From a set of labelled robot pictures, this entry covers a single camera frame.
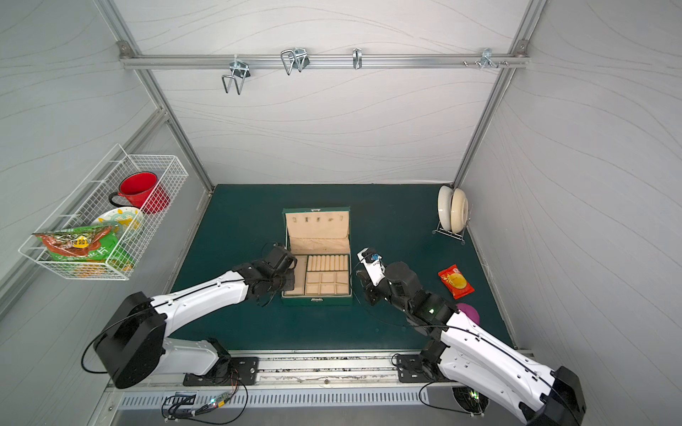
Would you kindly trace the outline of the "green jewelry box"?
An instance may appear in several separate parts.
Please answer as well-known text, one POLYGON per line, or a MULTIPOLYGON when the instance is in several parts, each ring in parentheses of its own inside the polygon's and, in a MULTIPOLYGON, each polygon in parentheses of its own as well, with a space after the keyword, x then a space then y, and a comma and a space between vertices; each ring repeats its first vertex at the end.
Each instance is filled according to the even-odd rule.
POLYGON ((285 209, 285 246, 296 257, 289 306, 348 306, 351 286, 351 209, 285 209))

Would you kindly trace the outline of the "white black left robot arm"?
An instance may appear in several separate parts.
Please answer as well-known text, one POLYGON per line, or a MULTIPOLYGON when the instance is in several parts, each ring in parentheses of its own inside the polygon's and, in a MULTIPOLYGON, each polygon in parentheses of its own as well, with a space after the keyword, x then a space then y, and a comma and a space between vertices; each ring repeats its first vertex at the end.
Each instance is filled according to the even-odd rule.
POLYGON ((229 383, 236 378, 232 357, 216 339, 188 341, 173 333, 227 306, 292 289, 297 264, 287 248, 275 245, 266 257, 193 287, 159 296, 131 294, 90 348, 120 390, 153 375, 183 374, 200 385, 229 383))

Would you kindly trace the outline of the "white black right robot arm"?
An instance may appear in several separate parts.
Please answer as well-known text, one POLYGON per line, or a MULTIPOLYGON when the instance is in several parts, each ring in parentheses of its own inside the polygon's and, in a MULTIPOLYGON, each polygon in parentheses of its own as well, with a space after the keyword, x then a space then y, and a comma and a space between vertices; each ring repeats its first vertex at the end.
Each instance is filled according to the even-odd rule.
POLYGON ((552 369, 488 333, 455 303, 426 290, 403 262, 384 266, 372 253, 359 261, 357 277, 371 305, 385 301, 408 325, 429 337, 420 353, 433 381, 458 382, 495 401, 527 425, 579 425, 586 402, 578 376, 552 369))

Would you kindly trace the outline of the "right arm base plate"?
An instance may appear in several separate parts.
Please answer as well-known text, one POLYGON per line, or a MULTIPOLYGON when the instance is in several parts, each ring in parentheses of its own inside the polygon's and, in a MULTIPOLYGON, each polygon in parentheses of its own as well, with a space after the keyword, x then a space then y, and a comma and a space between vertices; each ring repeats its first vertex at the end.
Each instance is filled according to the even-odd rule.
POLYGON ((400 383, 448 383, 449 379, 425 367, 417 354, 394 353, 391 363, 400 383))

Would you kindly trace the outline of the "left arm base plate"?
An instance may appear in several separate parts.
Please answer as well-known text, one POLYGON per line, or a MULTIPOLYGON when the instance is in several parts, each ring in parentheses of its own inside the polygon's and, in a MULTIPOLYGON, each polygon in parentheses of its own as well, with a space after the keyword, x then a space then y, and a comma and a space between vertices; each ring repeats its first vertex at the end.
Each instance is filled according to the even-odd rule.
POLYGON ((256 383, 259 372, 258 357, 221 358, 204 375, 185 374, 183 385, 186 387, 247 386, 256 383))

